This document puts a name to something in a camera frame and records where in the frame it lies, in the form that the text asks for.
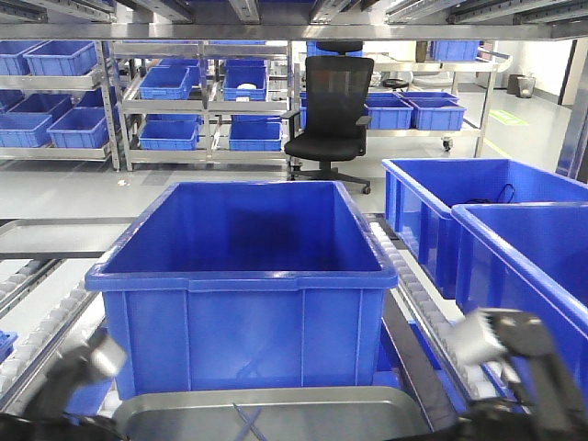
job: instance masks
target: metal shelving unit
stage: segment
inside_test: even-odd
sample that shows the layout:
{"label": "metal shelving unit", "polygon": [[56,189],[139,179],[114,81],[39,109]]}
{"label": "metal shelving unit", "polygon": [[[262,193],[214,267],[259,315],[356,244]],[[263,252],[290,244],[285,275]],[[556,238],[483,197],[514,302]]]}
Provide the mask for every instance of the metal shelving unit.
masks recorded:
{"label": "metal shelving unit", "polygon": [[[199,41],[186,44],[174,43],[125,43],[114,42],[111,53],[115,58],[193,58],[200,61],[200,66],[208,66],[208,60],[226,58],[256,57],[267,60],[288,59],[291,65],[291,43],[287,46],[266,45],[219,45],[208,44]],[[174,163],[194,164],[206,162],[260,162],[264,160],[285,160],[282,152],[233,152],[219,148],[221,138],[222,116],[227,115],[279,115],[288,110],[289,100],[282,102],[271,101],[221,101],[218,91],[221,88],[219,73],[207,76],[207,69],[201,69],[199,96],[186,100],[150,100],[141,99],[139,85],[141,77],[137,77],[129,88],[122,94],[119,80],[115,74],[115,87],[121,103],[120,125],[123,132],[123,148],[128,170],[132,170],[133,164],[139,163]],[[138,120],[134,124],[127,124],[125,116],[160,114],[199,114],[204,120],[203,130],[200,134],[198,148],[194,151],[146,151],[142,150],[138,134],[141,133],[143,124]]]}
{"label": "metal shelving unit", "polygon": [[[383,54],[366,53],[365,56],[374,58],[374,71],[380,72],[451,72],[454,74],[453,85],[451,93],[458,93],[459,73],[462,72],[486,72],[488,75],[488,84],[484,94],[484,104],[481,112],[480,121],[474,122],[469,119],[464,119],[461,130],[375,130],[367,131],[368,137],[376,138],[393,138],[393,137],[421,137],[431,138],[438,137],[443,140],[443,145],[446,151],[450,150],[453,138],[477,138],[475,157],[479,157],[482,145],[484,144],[484,137],[488,126],[488,117],[490,115],[490,108],[492,105],[492,93],[494,91],[494,84],[496,82],[496,74],[504,72],[512,63],[510,55],[486,51],[479,48],[480,54],[491,55],[492,57],[503,59],[502,62],[488,61],[483,58],[478,58],[475,62],[407,62],[395,60]],[[296,67],[295,76],[297,78],[296,85],[300,84],[300,66]],[[300,105],[300,91],[295,91],[296,106]]]}
{"label": "metal shelving unit", "polygon": [[81,76],[35,76],[35,75],[0,75],[0,88],[20,89],[35,92],[63,93],[91,91],[101,88],[104,109],[107,117],[108,142],[99,149],[62,149],[47,144],[40,148],[0,147],[0,159],[18,160],[62,160],[62,161],[106,161],[112,158],[112,166],[120,169],[117,133],[114,124],[112,103],[110,102],[110,82],[108,71],[111,65],[104,56],[106,46],[101,41],[95,42],[97,66],[86,75]]}

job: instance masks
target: metal tray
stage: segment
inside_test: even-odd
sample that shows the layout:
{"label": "metal tray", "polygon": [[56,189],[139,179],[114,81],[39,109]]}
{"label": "metal tray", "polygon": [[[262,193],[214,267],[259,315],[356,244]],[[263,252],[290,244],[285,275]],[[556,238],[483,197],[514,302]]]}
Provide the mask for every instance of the metal tray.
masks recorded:
{"label": "metal tray", "polygon": [[157,393],[114,418],[133,441],[383,441],[428,430],[414,401],[386,387]]}
{"label": "metal tray", "polygon": [[99,257],[134,218],[22,219],[0,227],[0,259]]}

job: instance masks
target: floor marking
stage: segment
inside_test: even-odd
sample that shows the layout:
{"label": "floor marking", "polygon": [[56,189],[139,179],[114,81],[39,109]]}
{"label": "floor marking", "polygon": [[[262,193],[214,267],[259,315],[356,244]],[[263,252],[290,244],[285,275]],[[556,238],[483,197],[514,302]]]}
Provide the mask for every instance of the floor marking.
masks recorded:
{"label": "floor marking", "polygon": [[528,126],[529,123],[506,110],[491,110],[490,116],[505,126]]}
{"label": "floor marking", "polygon": [[484,144],[486,144],[488,147],[490,147],[491,149],[493,149],[495,152],[497,152],[501,156],[504,156],[505,158],[508,158],[508,159],[513,159],[513,156],[511,156],[510,154],[508,154],[507,152],[505,152],[503,149],[501,149],[500,147],[498,147],[492,141],[484,138]]}

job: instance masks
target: blue plastic bin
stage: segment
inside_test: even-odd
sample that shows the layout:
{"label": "blue plastic bin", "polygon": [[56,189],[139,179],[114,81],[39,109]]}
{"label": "blue plastic bin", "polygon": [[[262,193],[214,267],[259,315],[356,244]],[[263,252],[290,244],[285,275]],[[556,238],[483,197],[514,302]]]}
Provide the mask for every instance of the blue plastic bin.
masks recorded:
{"label": "blue plastic bin", "polygon": [[24,97],[19,90],[0,90],[0,113],[7,112]]}
{"label": "blue plastic bin", "polygon": [[202,124],[202,115],[186,115],[176,113],[152,113],[147,115],[148,121],[192,121]]}
{"label": "blue plastic bin", "polygon": [[446,299],[455,298],[458,264],[453,205],[475,199],[506,203],[511,197],[509,206],[588,201],[588,187],[507,159],[406,159],[383,164],[386,221]]}
{"label": "blue plastic bin", "polygon": [[335,182],[169,187],[85,277],[151,392],[370,385],[396,272]]}
{"label": "blue plastic bin", "polygon": [[437,40],[431,42],[431,56],[440,62],[472,62],[478,56],[479,47],[479,40]]}
{"label": "blue plastic bin", "polygon": [[588,399],[588,204],[457,206],[456,300],[535,313]]}
{"label": "blue plastic bin", "polygon": [[27,60],[23,55],[41,44],[38,40],[0,41],[0,75],[28,75]]}
{"label": "blue plastic bin", "polygon": [[279,152],[282,148],[281,121],[234,121],[229,146],[235,151]]}
{"label": "blue plastic bin", "polygon": [[0,115],[0,147],[41,147],[49,143],[47,129],[52,122],[48,113]]}
{"label": "blue plastic bin", "polygon": [[69,95],[33,94],[10,109],[9,113],[44,113],[52,116],[52,121],[61,118],[72,108]]}
{"label": "blue plastic bin", "polygon": [[[306,42],[306,56],[307,57],[314,57],[316,55],[338,55],[337,52],[331,51],[322,51],[316,46],[316,41],[307,41]],[[355,51],[355,52],[348,52],[346,54],[347,57],[363,57],[363,51]]]}
{"label": "blue plastic bin", "polygon": [[148,121],[139,135],[143,150],[196,150],[199,124],[195,121]]}
{"label": "blue plastic bin", "polygon": [[[239,85],[250,83],[256,89],[239,89]],[[264,67],[232,67],[227,69],[224,78],[224,99],[235,101],[237,97],[247,96],[251,101],[266,101],[267,70]]]}
{"label": "blue plastic bin", "polygon": [[224,65],[227,69],[232,67],[267,67],[266,60],[259,60],[257,58],[225,60]]}
{"label": "blue plastic bin", "polygon": [[48,41],[23,56],[33,75],[84,75],[97,63],[92,41]]}
{"label": "blue plastic bin", "polygon": [[47,132],[63,149],[98,149],[108,141],[107,119],[99,107],[75,107]]}
{"label": "blue plastic bin", "polygon": [[190,69],[182,66],[152,67],[139,86],[142,99],[187,99]]}
{"label": "blue plastic bin", "polygon": [[450,99],[424,98],[407,101],[414,107],[413,126],[419,130],[461,130],[466,109]]}
{"label": "blue plastic bin", "polygon": [[190,86],[200,85],[200,60],[186,58],[164,58],[157,67],[187,67],[190,71]]}
{"label": "blue plastic bin", "polygon": [[368,97],[369,129],[409,129],[413,108],[399,98]]}
{"label": "blue plastic bin", "polygon": [[0,363],[12,354],[13,344],[16,340],[17,333],[3,333],[0,331]]}
{"label": "blue plastic bin", "polygon": [[450,94],[449,92],[429,92],[429,91],[408,91],[408,92],[398,92],[398,96],[401,98],[406,98],[406,99],[415,99],[418,98],[418,100],[420,101],[421,99],[426,99],[426,98],[433,98],[433,99],[437,99],[437,98],[444,98],[444,99],[450,99],[451,101],[454,102],[458,102],[459,101],[459,97],[455,96],[453,94]]}

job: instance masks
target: mesh chair back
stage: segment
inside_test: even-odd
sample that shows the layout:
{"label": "mesh chair back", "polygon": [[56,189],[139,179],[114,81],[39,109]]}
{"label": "mesh chair back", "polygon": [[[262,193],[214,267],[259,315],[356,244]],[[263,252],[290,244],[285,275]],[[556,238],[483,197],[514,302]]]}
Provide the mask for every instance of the mesh chair back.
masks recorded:
{"label": "mesh chair back", "polygon": [[319,56],[306,59],[306,130],[335,138],[357,138],[374,61]]}

